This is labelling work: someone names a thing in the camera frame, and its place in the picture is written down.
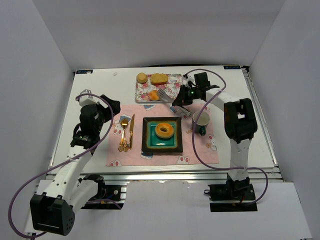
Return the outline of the orange ring doughnut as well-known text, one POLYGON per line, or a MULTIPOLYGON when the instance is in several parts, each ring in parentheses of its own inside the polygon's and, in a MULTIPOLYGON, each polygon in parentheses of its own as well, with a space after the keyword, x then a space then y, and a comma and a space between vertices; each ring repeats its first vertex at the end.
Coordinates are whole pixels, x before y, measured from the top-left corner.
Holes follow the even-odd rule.
POLYGON ((169 139, 174 135, 174 128, 171 124, 162 122, 155 127, 155 134, 162 139, 169 139))

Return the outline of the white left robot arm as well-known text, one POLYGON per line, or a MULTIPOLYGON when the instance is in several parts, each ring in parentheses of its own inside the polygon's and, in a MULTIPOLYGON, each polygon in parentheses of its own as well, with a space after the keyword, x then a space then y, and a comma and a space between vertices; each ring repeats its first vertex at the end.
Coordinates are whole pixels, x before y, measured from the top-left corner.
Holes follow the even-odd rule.
POLYGON ((76 213, 93 197, 102 196, 104 179, 93 174, 80 179, 83 168, 92 158, 103 138, 103 125, 121 111, 121 103, 105 95, 83 93, 77 96, 81 109, 79 123, 74 127, 66 162, 59 167, 52 182, 41 194, 30 200, 34 230, 66 236, 70 233, 76 213))

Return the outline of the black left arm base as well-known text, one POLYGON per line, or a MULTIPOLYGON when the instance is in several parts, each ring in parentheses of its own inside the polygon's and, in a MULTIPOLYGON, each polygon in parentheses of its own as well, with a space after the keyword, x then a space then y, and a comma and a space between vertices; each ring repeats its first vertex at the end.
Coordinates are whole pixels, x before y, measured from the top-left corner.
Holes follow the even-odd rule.
POLYGON ((95 182, 97 184, 97 191, 92 195, 85 205, 82 207, 84 210, 120 210, 124 203, 121 198, 122 186, 107 184, 102 175, 87 174, 77 180, 77 187, 85 181, 95 182))

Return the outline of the steel serving tongs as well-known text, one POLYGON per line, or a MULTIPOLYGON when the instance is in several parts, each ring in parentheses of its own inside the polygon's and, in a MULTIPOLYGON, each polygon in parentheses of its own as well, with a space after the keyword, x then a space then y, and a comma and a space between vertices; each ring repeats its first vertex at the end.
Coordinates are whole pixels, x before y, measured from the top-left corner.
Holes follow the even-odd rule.
MULTIPOLYGON (((165 99, 166 101, 168 101, 169 103, 173 103, 174 99, 169 97, 166 92, 163 90, 163 89, 159 89, 157 91, 157 95, 162 98, 162 99, 165 99)), ((187 110, 186 108, 184 108, 183 106, 174 106, 177 110, 180 110, 181 112, 185 113, 188 117, 191 117, 192 116, 192 113, 187 110)))

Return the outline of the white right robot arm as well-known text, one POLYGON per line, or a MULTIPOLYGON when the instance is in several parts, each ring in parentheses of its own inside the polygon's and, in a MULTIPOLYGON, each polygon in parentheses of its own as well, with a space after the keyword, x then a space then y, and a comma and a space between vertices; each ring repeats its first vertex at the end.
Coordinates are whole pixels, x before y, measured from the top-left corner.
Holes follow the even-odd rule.
POLYGON ((223 168, 227 173, 227 183, 236 190, 250 184, 248 174, 249 147, 257 132, 253 103, 249 98, 236 98, 225 92, 226 81, 216 72, 203 70, 194 77, 183 75, 185 84, 180 87, 173 106, 188 106, 194 100, 203 100, 223 111, 224 131, 230 141, 230 167, 223 168))

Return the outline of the small golden bun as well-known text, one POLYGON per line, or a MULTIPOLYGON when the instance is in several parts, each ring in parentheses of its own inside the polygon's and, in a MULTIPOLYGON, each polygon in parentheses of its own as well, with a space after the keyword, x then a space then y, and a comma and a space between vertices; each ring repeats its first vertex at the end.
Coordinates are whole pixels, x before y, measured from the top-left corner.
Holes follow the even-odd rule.
POLYGON ((151 101, 158 101, 160 97, 158 96, 157 90, 152 90, 148 93, 148 97, 151 101))

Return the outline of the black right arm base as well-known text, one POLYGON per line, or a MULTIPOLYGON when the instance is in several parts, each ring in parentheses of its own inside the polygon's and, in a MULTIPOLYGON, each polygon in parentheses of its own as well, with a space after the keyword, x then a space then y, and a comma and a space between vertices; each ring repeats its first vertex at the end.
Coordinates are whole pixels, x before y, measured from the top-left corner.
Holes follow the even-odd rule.
POLYGON ((212 213, 257 212, 255 191, 253 185, 231 193, 226 184, 211 184, 203 191, 209 198, 212 213))

